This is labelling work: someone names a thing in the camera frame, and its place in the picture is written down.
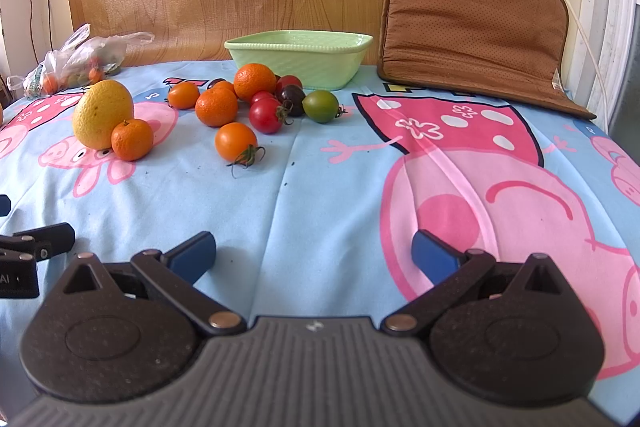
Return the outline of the small orange mandarin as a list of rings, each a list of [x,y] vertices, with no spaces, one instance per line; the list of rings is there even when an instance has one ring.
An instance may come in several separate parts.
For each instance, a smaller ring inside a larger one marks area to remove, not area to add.
[[[153,129],[142,119],[124,120],[114,128],[111,135],[112,150],[124,161],[136,161],[148,155],[153,143]]]

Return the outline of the large orange mandarin back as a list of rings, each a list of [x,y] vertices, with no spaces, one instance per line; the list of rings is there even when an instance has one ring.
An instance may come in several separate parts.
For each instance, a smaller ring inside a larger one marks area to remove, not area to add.
[[[258,63],[240,67],[233,79],[234,92],[243,102],[249,102],[260,91],[271,93],[276,86],[277,78],[274,72],[268,66]]]

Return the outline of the red cherry tomato front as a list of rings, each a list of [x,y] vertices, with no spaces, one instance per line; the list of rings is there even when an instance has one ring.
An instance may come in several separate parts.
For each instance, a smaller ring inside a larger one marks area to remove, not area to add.
[[[263,134],[277,133],[288,124],[290,109],[276,98],[262,98],[250,106],[250,123]]]

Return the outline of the red cherry tomato back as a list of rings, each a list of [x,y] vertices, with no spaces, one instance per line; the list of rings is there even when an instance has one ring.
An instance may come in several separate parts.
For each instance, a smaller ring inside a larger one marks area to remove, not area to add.
[[[303,83],[300,81],[300,79],[298,77],[296,77],[294,75],[285,75],[285,76],[280,77],[277,80],[277,84],[276,84],[276,87],[273,90],[273,93],[275,95],[279,95],[282,92],[282,90],[285,87],[288,87],[288,86],[296,86],[296,87],[299,87],[299,88],[303,88]]]

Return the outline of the light green ceramic bowl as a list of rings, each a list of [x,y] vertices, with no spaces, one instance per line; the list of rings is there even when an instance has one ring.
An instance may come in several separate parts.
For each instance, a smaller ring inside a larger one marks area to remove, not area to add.
[[[229,39],[224,48],[236,66],[268,66],[296,76],[307,89],[340,90],[352,80],[373,37],[328,30],[270,30]]]

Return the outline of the white window frame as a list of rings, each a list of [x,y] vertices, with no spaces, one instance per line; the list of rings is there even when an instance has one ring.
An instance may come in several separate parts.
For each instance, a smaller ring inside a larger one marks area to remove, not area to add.
[[[632,57],[637,0],[580,0],[566,87],[610,131]]]

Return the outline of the brown padded cushion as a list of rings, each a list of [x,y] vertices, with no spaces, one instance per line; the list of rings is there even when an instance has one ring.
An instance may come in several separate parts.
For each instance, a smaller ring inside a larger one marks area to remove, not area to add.
[[[378,75],[593,120],[554,83],[569,19],[564,0],[384,0]]]

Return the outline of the orange tomato with stem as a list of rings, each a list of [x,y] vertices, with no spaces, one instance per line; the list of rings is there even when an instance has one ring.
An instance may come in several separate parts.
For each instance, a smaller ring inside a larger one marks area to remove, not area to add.
[[[230,122],[220,127],[214,145],[228,167],[252,167],[266,153],[265,147],[258,144],[254,131],[240,122]]]

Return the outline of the large yellow citrus fruit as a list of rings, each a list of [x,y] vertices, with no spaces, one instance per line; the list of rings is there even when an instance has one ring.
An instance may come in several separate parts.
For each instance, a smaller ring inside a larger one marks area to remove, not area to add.
[[[111,147],[113,130],[134,117],[134,101],[128,89],[111,79],[94,84],[76,104],[73,132],[83,146],[91,150]]]

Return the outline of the small orange tomato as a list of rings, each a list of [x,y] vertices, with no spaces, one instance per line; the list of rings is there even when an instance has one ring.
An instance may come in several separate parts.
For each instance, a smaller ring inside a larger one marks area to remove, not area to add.
[[[168,104],[176,109],[187,110],[192,109],[198,98],[200,90],[194,83],[183,81],[172,86],[167,93]]]

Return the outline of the green tomato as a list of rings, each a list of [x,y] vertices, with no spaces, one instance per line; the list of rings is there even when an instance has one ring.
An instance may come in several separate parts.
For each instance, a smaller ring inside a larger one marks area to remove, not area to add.
[[[337,97],[326,90],[316,90],[307,94],[303,99],[303,109],[306,116],[318,124],[327,124],[345,113]]]

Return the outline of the dark purple tomato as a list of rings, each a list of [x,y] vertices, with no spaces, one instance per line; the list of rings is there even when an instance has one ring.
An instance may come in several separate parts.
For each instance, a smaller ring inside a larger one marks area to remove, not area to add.
[[[302,117],[305,114],[303,106],[304,98],[306,98],[306,93],[301,87],[296,86],[296,84],[284,86],[278,94],[278,99],[288,110],[288,115],[291,117]]]

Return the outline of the red cherry tomato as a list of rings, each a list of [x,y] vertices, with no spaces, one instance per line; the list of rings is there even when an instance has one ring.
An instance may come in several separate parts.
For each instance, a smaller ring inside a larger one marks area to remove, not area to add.
[[[250,106],[250,123],[263,134],[277,133],[288,124],[290,109],[276,98],[262,98]]]
[[[285,76],[280,77],[277,80],[277,84],[276,84],[276,87],[273,90],[273,93],[275,95],[279,95],[282,92],[282,90],[285,87],[288,87],[288,86],[296,86],[296,87],[299,87],[299,88],[303,88],[303,83],[300,81],[300,79],[298,77],[296,77],[294,75],[285,75]]]

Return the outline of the Peppa Pig blue tablecloth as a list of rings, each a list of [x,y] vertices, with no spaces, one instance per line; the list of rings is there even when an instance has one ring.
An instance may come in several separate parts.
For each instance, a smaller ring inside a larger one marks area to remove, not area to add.
[[[541,251],[559,265],[605,343],[592,399],[626,423],[639,410],[639,167],[590,121],[467,94],[384,83],[370,66],[337,92],[344,114],[295,119],[230,167],[216,132],[167,104],[182,80],[230,80],[229,62],[124,69],[151,153],[123,162],[78,143],[79,92],[4,113],[4,234],[66,222],[76,251],[126,261],[201,231],[216,263],[198,288],[247,319],[381,320],[430,289],[417,231],[500,260]]]

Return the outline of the clear plastic fruit bag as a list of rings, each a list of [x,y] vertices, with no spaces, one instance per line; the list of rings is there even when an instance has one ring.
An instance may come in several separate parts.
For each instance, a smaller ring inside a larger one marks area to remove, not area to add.
[[[6,87],[14,98],[37,100],[68,89],[91,86],[114,74],[136,46],[155,40],[147,31],[111,37],[91,37],[90,25],[76,29],[59,49],[49,51],[25,77],[10,76]]]

